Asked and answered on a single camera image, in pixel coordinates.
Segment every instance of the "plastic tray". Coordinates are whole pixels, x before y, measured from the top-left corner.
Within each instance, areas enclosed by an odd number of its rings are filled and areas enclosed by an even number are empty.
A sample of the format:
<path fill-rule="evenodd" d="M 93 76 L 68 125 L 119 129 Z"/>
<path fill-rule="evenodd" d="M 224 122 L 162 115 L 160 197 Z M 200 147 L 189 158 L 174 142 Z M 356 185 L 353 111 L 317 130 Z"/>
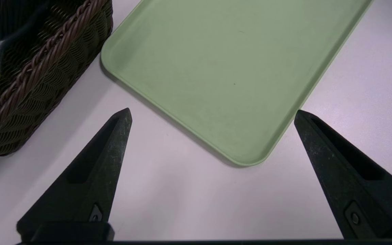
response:
<path fill-rule="evenodd" d="M 104 67 L 233 163 L 264 161 L 369 0 L 143 0 Z"/>

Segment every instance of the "white surface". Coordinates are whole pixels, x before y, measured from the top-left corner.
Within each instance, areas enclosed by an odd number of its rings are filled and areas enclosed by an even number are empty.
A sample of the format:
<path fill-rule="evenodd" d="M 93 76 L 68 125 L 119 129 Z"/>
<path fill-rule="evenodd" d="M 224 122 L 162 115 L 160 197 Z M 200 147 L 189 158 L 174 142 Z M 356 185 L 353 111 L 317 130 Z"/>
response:
<path fill-rule="evenodd" d="M 115 27 L 138 0 L 115 0 Z M 0 244 L 105 121 L 133 125 L 115 240 L 318 239 L 341 233 L 293 125 L 266 162 L 235 168 L 101 71 L 83 74 L 27 144 L 0 157 Z M 305 105 L 392 174 L 392 1 L 376 0 Z"/>

